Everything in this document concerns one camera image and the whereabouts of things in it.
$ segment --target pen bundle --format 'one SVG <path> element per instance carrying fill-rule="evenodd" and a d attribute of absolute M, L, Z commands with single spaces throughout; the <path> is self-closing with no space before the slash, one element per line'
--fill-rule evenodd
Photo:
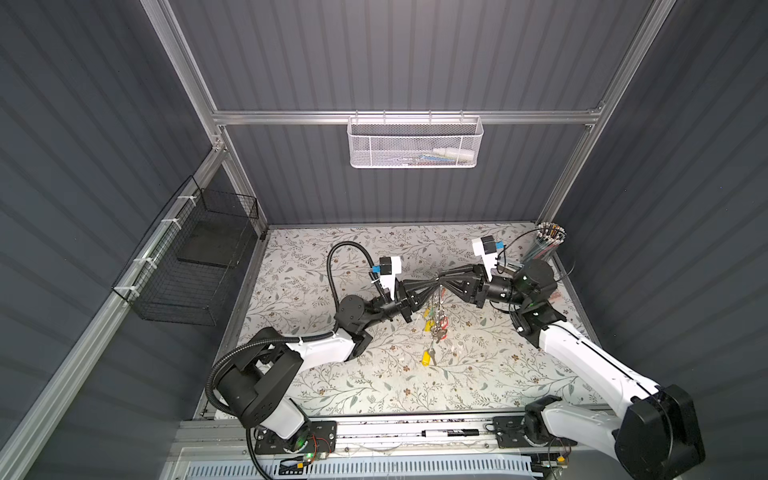
<path fill-rule="evenodd" d="M 520 263 L 524 265 L 534 258 L 549 260 L 558 246 L 565 240 L 565 230 L 560 225 L 552 222 L 542 222 L 538 225 L 540 230 L 536 233 L 531 248 L 522 257 Z"/>

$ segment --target white bracket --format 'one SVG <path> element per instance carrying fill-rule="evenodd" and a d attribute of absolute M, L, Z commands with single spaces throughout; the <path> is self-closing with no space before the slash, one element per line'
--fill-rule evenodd
<path fill-rule="evenodd" d="M 382 286 L 386 289 L 389 289 L 389 295 L 392 297 L 392 300 L 394 300 L 395 279 L 398 273 L 402 273 L 402 259 L 400 257 L 390 257 L 390 259 L 392 261 L 392 272 L 386 275 L 379 274 L 379 279 L 381 280 Z"/>
<path fill-rule="evenodd" d="M 180 195 L 178 198 L 186 198 L 192 204 L 196 207 L 197 206 L 197 196 L 196 195 Z"/>
<path fill-rule="evenodd" d="M 157 262 L 155 262 L 155 259 L 152 257 L 143 257 L 143 258 L 134 258 L 134 262 L 149 263 L 155 270 L 157 270 Z"/>
<path fill-rule="evenodd" d="M 482 258 L 483 266 L 485 267 L 485 273 L 488 275 L 488 281 L 491 281 L 491 270 L 496 268 L 498 249 L 503 247 L 502 242 L 496 242 L 493 237 L 486 236 L 483 238 L 472 239 L 472 250 L 475 255 Z"/>
<path fill-rule="evenodd" d="M 160 220 L 160 223 L 167 223 L 167 222 L 171 222 L 171 223 L 176 224 L 176 226 L 179 227 L 179 231 L 181 232 L 181 223 L 179 222 L 179 219 L 177 219 L 177 218 L 167 218 L 165 220 Z"/>

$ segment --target leaf pattern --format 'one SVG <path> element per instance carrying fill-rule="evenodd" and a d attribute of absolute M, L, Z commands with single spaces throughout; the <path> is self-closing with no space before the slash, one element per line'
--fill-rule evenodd
<path fill-rule="evenodd" d="M 334 308 L 326 255 L 342 240 L 361 243 L 374 259 L 400 255 L 400 278 L 425 279 L 439 269 L 477 262 L 472 238 L 493 235 L 509 241 L 531 228 L 530 223 L 484 223 L 274 230 L 240 343 L 265 326 L 284 335 L 328 329 Z M 510 248 L 509 259 L 520 258 L 532 237 Z M 375 296 L 367 262 L 358 250 L 340 248 L 331 265 L 340 299 L 349 294 Z M 586 334 L 565 288 L 559 286 L 551 301 Z M 448 337 L 435 345 L 430 366 L 422 365 L 431 343 L 423 331 L 422 311 L 414 314 L 413 323 L 398 318 L 369 329 L 373 341 L 359 358 L 300 373 L 287 395 L 309 415 L 503 409 L 549 393 L 575 404 L 603 402 L 568 367 L 518 336 L 506 314 L 487 303 L 479 310 L 451 293 L 446 294 L 446 307 Z"/>

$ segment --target white wire basket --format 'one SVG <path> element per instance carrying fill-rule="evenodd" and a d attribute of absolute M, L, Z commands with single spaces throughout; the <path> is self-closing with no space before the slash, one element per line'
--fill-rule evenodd
<path fill-rule="evenodd" d="M 482 122 L 464 115 L 353 116 L 346 128 L 354 168 L 472 168 Z"/>

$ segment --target pen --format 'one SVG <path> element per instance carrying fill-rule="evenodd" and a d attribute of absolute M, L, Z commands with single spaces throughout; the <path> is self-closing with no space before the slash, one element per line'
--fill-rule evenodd
<path fill-rule="evenodd" d="M 458 430 L 422 430 L 422 437 L 476 437 L 480 435 L 477 429 Z"/>

